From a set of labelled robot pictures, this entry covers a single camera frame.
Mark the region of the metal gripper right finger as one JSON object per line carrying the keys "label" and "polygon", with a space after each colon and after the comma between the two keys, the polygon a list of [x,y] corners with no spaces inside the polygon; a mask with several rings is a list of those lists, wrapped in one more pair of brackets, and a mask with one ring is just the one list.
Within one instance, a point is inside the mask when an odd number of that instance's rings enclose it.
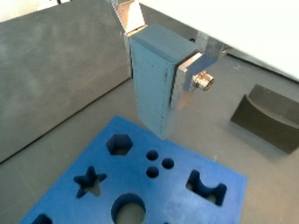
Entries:
{"label": "metal gripper right finger", "polygon": [[197,50],[179,64],[173,84],[171,108],[181,110],[193,100],[194,91],[207,91],[214,84],[214,77],[207,68],[227,53],[226,44],[203,32],[195,39]]}

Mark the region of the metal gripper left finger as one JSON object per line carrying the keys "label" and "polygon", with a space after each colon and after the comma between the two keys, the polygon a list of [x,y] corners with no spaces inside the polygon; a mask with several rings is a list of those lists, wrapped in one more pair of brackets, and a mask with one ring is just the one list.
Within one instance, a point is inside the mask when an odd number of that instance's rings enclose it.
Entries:
{"label": "metal gripper left finger", "polygon": [[111,5],[114,16],[121,27],[127,58],[127,69],[130,77],[134,77],[133,56],[131,56],[131,37],[146,27],[142,6],[138,0],[107,0]]}

